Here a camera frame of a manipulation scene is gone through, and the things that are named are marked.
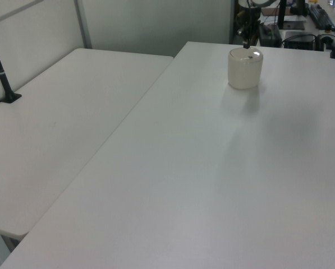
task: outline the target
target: cylindrical container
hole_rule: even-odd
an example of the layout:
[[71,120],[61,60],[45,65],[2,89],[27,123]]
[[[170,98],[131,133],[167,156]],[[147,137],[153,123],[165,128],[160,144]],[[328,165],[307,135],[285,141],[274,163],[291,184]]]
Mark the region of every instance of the cylindrical container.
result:
[[256,48],[232,49],[228,54],[228,82],[236,89],[248,89],[258,85],[263,54]]

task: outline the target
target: jar lid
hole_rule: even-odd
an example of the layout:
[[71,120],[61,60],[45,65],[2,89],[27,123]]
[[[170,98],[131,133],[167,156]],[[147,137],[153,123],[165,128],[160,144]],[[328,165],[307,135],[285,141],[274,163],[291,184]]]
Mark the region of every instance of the jar lid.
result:
[[258,62],[263,59],[263,54],[256,48],[237,48],[230,51],[230,55],[238,61],[242,62]]

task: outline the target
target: white table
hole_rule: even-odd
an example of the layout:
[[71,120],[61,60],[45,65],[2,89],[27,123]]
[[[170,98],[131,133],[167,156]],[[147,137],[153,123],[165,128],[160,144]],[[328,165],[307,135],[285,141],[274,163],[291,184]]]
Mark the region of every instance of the white table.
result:
[[0,233],[21,239],[171,62],[78,49],[0,103]]
[[1,269],[335,268],[335,60],[235,90],[235,47],[187,43]]

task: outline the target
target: keyboard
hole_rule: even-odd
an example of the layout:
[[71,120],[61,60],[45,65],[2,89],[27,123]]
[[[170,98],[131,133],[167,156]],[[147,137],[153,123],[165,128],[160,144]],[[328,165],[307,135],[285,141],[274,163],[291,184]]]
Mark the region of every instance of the keyboard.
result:
[[325,30],[326,26],[332,26],[332,32],[335,32],[335,25],[329,18],[328,14],[318,4],[311,4],[308,8],[309,16],[312,18],[316,28]]

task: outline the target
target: cable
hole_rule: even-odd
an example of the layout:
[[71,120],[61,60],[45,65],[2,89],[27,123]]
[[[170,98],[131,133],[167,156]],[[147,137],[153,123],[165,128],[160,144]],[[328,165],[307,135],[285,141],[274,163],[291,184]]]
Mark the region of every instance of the cable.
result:
[[252,39],[252,10],[251,10],[251,5],[250,5],[250,0],[246,0],[247,1],[247,5],[248,5],[248,10],[250,12],[250,31],[249,31],[249,37],[247,38],[247,44],[248,47],[251,45],[251,39]]
[[[277,7],[274,8],[274,10],[272,11],[271,14],[275,14],[275,15],[277,14],[277,8],[279,7],[279,3],[278,3],[278,5],[277,5]],[[267,16],[267,18],[264,20],[263,24],[265,24],[266,20],[267,20],[269,17],[270,17],[270,15]]]
[[317,38],[316,35],[313,35],[313,34],[307,34],[307,35],[295,35],[295,36],[291,36],[290,38],[286,38],[285,40],[282,41],[282,44],[284,44],[286,41],[289,41],[289,40],[292,40],[292,39],[296,39],[296,38],[301,38],[303,36],[313,36],[314,37],[314,40]]
[[323,35],[328,35],[328,36],[332,36],[332,37],[335,38],[335,35],[331,35],[331,34],[321,34],[321,35],[319,35],[319,36],[323,36]]

